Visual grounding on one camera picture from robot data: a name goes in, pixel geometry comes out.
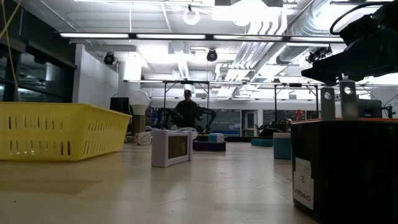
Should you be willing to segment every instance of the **label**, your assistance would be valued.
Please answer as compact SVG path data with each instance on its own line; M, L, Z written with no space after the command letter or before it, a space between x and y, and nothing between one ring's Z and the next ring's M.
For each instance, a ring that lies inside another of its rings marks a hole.
M311 162L296 157L293 173L293 198L313 210L313 179Z

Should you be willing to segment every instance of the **security camera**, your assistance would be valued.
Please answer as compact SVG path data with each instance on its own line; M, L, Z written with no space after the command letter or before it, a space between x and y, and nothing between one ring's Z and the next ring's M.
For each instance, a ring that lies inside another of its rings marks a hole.
M217 60L217 53L215 49L210 49L207 53L207 61L215 62Z
M106 53L104 63L107 65L115 65L118 62L118 58L114 56L114 52Z

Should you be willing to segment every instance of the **person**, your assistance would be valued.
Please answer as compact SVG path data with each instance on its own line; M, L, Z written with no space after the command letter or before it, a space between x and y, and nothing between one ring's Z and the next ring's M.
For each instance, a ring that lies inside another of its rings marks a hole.
M191 100L191 91L185 90L185 99L178 103L175 110L182 116L181 128L195 128L195 119L197 113L197 104Z

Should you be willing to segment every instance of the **yellow plastic basket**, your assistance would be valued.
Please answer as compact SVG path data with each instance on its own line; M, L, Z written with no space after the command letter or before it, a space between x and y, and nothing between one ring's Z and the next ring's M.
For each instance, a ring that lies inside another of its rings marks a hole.
M123 147L131 116L78 103L0 103L0 160L79 161Z

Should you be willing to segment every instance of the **floor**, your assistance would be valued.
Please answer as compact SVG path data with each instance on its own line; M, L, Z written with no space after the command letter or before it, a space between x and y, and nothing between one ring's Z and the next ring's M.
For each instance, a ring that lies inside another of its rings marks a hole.
M150 166L150 146L81 162L0 162L0 223L316 223L294 208L290 161L227 143Z

